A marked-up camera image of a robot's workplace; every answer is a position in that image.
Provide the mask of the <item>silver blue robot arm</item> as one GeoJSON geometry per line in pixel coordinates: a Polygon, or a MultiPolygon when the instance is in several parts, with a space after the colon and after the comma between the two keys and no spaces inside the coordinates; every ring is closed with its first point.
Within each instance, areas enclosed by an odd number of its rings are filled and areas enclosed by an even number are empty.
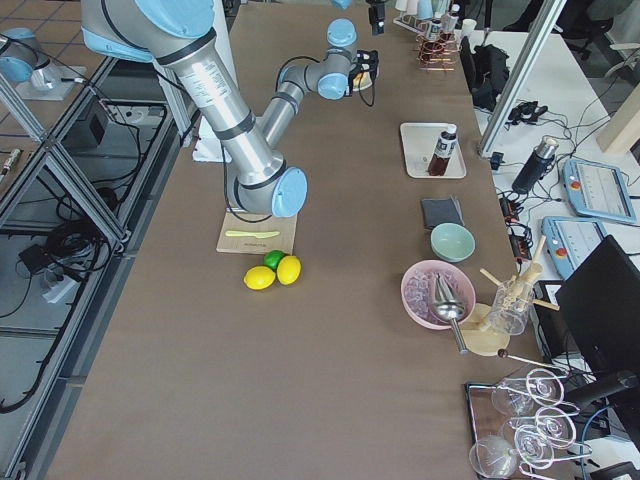
{"type": "Polygon", "coordinates": [[[17,27],[1,33],[1,74],[25,100],[61,101],[83,80],[84,67],[64,66],[47,55],[34,32],[17,27]]]}
{"type": "Polygon", "coordinates": [[[304,97],[316,92],[339,100],[351,94],[358,74],[378,73],[377,51],[358,49],[354,24],[336,19],[324,59],[282,70],[266,111],[256,117],[215,49],[220,2],[84,1],[81,13],[89,49],[174,72],[231,160],[226,199],[248,213],[289,218],[306,201],[305,173],[275,149],[304,97]]]}

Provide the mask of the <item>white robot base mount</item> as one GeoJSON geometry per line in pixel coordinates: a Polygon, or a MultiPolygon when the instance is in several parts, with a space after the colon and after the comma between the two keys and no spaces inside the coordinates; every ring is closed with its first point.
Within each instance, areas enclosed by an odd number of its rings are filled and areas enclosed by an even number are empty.
{"type": "Polygon", "coordinates": [[[196,144],[192,153],[195,162],[222,163],[231,161],[231,155],[222,147],[207,120],[202,117],[197,130],[196,144]]]}

